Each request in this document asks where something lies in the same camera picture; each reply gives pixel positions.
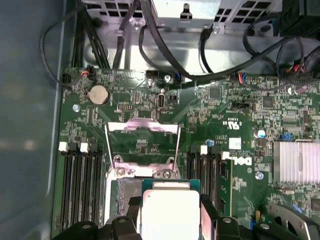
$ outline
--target motherboard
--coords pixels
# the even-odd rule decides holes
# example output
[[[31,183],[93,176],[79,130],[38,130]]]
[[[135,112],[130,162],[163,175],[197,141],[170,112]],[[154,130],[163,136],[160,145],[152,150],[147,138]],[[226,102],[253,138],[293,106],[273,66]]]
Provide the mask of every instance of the motherboard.
[[[83,72],[68,68],[63,78]],[[206,85],[187,82],[178,73],[94,69],[63,90],[53,237],[81,220],[105,223],[111,149],[124,163],[174,161],[177,178],[200,179],[202,193],[219,213],[247,228],[267,214],[269,204],[293,208],[320,224],[319,86],[267,92],[250,90],[235,76]],[[246,83],[273,88],[279,79],[247,75]],[[119,124],[135,120],[168,131]],[[117,192],[111,191],[110,214],[119,214],[124,194],[139,186],[139,179],[124,180],[110,186]]]

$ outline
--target black connector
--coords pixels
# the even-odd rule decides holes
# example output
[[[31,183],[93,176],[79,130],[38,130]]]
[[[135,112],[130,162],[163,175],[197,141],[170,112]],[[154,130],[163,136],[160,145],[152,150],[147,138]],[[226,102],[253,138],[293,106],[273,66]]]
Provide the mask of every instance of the black connector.
[[[86,68],[85,68],[86,71],[88,71],[88,74],[86,75],[86,77],[92,81],[92,82],[96,82],[97,81],[97,70],[91,66],[91,65],[88,65]]]

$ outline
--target silver heatsink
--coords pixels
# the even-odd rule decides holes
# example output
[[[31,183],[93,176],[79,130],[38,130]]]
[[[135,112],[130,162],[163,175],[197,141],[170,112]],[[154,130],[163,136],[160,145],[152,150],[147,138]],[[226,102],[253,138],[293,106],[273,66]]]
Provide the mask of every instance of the silver heatsink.
[[[319,184],[320,143],[274,142],[273,181],[292,184]]]

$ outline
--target usb port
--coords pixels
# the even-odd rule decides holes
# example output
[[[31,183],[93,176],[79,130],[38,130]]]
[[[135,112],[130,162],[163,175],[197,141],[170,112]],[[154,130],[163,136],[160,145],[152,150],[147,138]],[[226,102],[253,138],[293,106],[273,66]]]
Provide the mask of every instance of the usb port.
[[[158,95],[158,108],[162,109],[165,106],[165,95],[160,93]]]

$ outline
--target green circuit board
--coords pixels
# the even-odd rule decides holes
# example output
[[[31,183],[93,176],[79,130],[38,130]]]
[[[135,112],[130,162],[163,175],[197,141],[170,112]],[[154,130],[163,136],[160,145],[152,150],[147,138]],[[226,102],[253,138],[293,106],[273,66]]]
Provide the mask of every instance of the green circuit board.
[[[82,71],[68,68],[65,73],[75,78]],[[228,161],[227,169],[223,170],[228,174],[220,176],[220,199],[216,206],[224,208],[225,215],[235,217],[249,227],[256,211],[263,213],[267,204],[280,203],[289,207],[295,204],[305,215],[320,223],[320,207],[313,207],[311,203],[312,199],[320,199],[317,185],[288,186],[273,181],[274,141],[284,141],[284,137],[285,141],[319,139],[318,85],[297,95],[287,88],[278,92],[252,91],[232,77],[188,88],[184,88],[184,84],[166,84],[164,77],[165,73],[156,71],[98,69],[96,82],[84,78],[72,89],[65,89],[59,141],[88,141],[99,145],[102,152],[99,184],[103,186],[109,166],[104,128],[107,122],[150,118],[161,124],[177,124],[181,127],[178,166],[183,178],[187,174],[187,153],[191,145],[200,149],[210,141],[221,148],[222,160]],[[261,88],[279,84],[273,76],[257,75],[248,75],[246,82]],[[102,106],[94,105],[88,98],[88,92],[97,84],[105,86],[109,92],[108,102]],[[159,94],[164,96],[161,107]],[[73,110],[74,105],[79,106],[79,111]],[[265,131],[265,138],[257,138],[258,130]],[[110,139],[114,154],[121,155],[125,162],[139,164],[165,163],[174,155],[177,142],[174,134],[148,129],[113,132]],[[53,236],[61,231],[62,225],[64,161],[65,157],[59,155]],[[258,171],[263,173],[263,179],[256,178]],[[292,188],[295,193],[288,195],[277,190],[282,187]],[[103,205],[103,187],[100,191],[99,203]]]

